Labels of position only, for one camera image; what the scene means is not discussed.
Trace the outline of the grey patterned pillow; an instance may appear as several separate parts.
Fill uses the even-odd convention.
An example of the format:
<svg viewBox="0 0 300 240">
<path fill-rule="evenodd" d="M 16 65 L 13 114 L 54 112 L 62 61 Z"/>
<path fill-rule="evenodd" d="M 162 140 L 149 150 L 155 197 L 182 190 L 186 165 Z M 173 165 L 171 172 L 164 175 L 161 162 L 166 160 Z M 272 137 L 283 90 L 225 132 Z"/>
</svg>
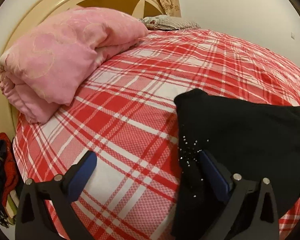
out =
<svg viewBox="0 0 300 240">
<path fill-rule="evenodd" d="M 149 16 L 141 19 L 141 22 L 149 30 L 187 30 L 200 29 L 200 25 L 194 21 L 188 21 L 180 17 L 172 17 L 168 15 Z"/>
</svg>

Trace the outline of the pink folded quilt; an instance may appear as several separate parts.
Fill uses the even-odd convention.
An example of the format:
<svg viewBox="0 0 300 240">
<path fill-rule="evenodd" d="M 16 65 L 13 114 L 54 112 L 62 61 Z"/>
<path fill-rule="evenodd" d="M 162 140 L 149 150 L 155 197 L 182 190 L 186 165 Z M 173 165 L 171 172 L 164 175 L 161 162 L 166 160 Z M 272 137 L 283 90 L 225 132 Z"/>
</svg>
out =
<svg viewBox="0 0 300 240">
<path fill-rule="evenodd" d="M 51 16 L 0 57 L 0 89 L 30 123 L 46 123 L 102 63 L 147 36 L 145 25 L 109 8 Z"/>
</svg>

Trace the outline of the red plaid bed sheet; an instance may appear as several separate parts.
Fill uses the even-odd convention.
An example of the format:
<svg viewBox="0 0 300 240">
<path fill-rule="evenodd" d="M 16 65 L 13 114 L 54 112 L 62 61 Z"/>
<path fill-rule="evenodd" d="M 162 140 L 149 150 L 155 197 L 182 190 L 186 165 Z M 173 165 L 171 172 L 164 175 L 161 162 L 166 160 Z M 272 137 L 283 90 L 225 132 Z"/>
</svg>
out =
<svg viewBox="0 0 300 240">
<path fill-rule="evenodd" d="M 102 64 L 69 107 L 44 125 L 19 116 L 13 152 L 24 179 L 63 174 L 98 157 L 73 204 L 96 239 L 171 239 L 180 167 L 174 98 L 209 94 L 300 105 L 300 69 L 248 41 L 211 30 L 152 31 Z"/>
</svg>

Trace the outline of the pile of dark clothes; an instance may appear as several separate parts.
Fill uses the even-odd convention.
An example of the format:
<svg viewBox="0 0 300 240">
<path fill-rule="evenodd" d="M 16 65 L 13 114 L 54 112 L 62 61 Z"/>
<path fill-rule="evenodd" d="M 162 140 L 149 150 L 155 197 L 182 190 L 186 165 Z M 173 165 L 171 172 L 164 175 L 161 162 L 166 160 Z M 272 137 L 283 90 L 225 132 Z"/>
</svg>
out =
<svg viewBox="0 0 300 240">
<path fill-rule="evenodd" d="M 0 225 L 9 228 L 17 216 L 21 179 L 12 154 L 12 143 L 0 133 Z"/>
</svg>

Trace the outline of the black pants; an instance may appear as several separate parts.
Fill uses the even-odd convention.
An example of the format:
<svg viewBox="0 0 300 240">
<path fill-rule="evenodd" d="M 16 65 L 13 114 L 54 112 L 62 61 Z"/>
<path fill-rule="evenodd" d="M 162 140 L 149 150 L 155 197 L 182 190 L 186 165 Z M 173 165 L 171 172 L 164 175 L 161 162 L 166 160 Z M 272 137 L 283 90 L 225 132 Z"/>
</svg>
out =
<svg viewBox="0 0 300 240">
<path fill-rule="evenodd" d="M 206 178 L 201 151 L 230 173 L 271 182 L 279 239 L 300 239 L 300 106 L 252 103 L 200 89 L 174 99 L 182 170 L 172 227 L 176 239 L 202 239 L 225 205 Z"/>
</svg>

